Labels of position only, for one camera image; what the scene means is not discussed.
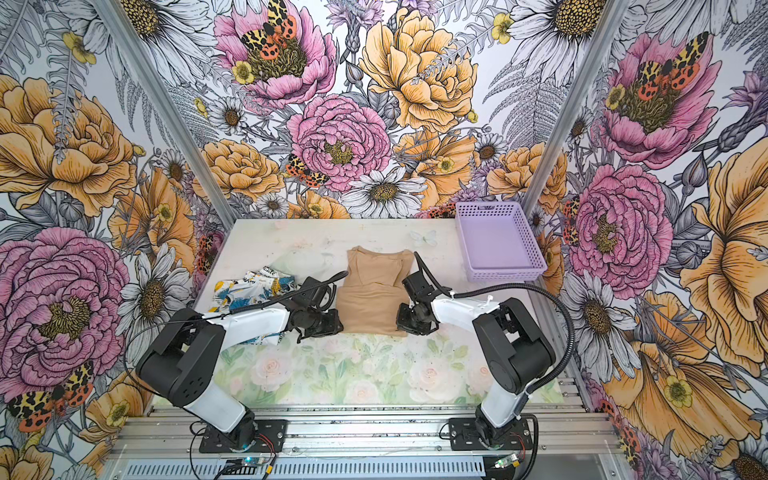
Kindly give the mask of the beige garment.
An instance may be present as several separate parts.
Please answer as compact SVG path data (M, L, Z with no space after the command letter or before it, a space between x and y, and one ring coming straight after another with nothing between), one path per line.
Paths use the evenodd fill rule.
M349 275L336 298L343 333L405 337L396 320L400 305L410 302L403 280L411 273L413 252L377 253L357 246L347 260Z

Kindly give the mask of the printed white blue yellow shorts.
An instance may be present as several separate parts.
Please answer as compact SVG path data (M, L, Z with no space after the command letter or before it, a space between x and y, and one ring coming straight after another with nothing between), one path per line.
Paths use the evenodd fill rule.
M293 275L288 275L270 267L257 271L248 271L242 279L218 281L213 290L213 299L206 317L223 314L223 318L214 319L225 330L222 350L235 345L277 345L284 336L288 313L279 303L266 310L245 313L245 325L237 326L241 317L232 320L231 310L266 302L273 297L285 295L298 288Z

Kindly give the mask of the lavender plastic basket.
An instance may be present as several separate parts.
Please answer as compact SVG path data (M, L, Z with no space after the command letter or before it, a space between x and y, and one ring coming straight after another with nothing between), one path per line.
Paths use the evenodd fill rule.
M469 281L527 282L547 270L519 203L458 202L455 220Z

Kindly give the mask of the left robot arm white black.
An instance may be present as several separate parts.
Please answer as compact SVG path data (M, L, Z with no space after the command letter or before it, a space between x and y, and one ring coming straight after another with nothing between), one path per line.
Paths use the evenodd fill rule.
M136 365L138 378L154 394L182 408L219 432L226 447L245 452L262 440L250 409L215 384L214 371L222 351L248 340L275 340L298 333L300 341L335 335L343 330L331 307L341 271L318 281L312 277L297 290L226 313L177 311Z

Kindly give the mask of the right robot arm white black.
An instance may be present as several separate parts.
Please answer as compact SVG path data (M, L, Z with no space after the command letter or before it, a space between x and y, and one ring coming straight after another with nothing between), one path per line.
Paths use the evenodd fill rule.
M493 378L473 426L461 419L449 421L452 448L530 448L522 411L533 384L554 366L556 355L526 306L516 298L498 302L443 294L421 271L406 277L403 286L409 302L399 307L397 328L418 336L428 336L444 324L466 330L478 340Z

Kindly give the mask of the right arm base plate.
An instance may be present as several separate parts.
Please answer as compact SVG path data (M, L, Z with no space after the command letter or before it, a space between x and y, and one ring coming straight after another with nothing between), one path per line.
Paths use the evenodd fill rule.
M512 420L495 427L484 417L451 418L448 439L453 451L512 450L522 452L533 447L533 429L525 420Z

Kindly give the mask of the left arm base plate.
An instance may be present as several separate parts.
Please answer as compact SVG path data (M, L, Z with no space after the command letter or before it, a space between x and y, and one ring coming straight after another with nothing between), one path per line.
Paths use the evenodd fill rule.
M285 420L245 420L231 432L224 433L207 425L198 447L200 453L280 453L288 422Z

